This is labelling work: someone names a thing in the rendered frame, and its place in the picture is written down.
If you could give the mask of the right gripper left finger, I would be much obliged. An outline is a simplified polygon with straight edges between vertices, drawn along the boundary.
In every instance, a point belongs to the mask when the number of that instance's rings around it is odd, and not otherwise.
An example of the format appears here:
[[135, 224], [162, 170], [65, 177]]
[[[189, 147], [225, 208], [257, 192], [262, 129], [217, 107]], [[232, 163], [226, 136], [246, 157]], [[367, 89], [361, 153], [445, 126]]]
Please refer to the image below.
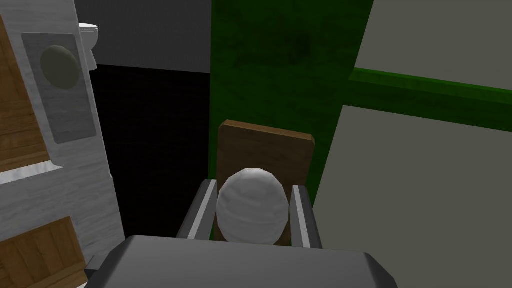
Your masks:
[[218, 197], [217, 181], [204, 180], [177, 232], [176, 238], [208, 241], [211, 238]]

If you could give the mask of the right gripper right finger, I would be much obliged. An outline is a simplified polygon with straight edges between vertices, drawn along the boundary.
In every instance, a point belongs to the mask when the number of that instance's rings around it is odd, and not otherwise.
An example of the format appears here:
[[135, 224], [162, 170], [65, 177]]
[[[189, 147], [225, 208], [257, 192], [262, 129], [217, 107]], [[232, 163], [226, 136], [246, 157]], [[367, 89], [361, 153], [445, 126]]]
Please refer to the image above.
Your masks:
[[309, 193], [307, 188], [302, 185], [292, 186], [290, 230], [293, 247], [323, 248]]

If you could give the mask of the white ball knob brown plate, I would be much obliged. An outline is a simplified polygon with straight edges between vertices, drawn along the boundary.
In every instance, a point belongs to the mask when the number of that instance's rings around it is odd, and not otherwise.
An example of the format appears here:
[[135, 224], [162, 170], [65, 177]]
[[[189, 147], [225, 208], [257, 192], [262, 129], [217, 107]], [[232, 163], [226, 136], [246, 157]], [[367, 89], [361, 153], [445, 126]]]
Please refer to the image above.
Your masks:
[[290, 245], [293, 186], [305, 185], [314, 150], [311, 134], [223, 122], [218, 129], [215, 240]]

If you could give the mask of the olive ball knob grey plate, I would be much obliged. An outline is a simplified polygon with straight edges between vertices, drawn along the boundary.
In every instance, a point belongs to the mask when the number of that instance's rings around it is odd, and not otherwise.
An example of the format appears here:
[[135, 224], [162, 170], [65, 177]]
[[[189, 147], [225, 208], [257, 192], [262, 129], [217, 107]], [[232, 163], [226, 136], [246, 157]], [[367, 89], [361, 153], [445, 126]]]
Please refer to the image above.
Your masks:
[[76, 37], [22, 33], [21, 39], [55, 143], [96, 136]]

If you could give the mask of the white toilet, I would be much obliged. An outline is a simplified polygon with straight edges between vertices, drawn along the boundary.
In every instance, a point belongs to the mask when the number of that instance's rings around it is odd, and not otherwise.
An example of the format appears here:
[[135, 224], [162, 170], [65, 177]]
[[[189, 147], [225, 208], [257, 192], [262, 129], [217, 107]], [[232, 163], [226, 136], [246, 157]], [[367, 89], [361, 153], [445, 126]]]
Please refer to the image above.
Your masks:
[[87, 68], [89, 71], [96, 70], [97, 62], [95, 61], [92, 49], [97, 44], [99, 38], [99, 28], [97, 25], [79, 23], [79, 32], [85, 53]]

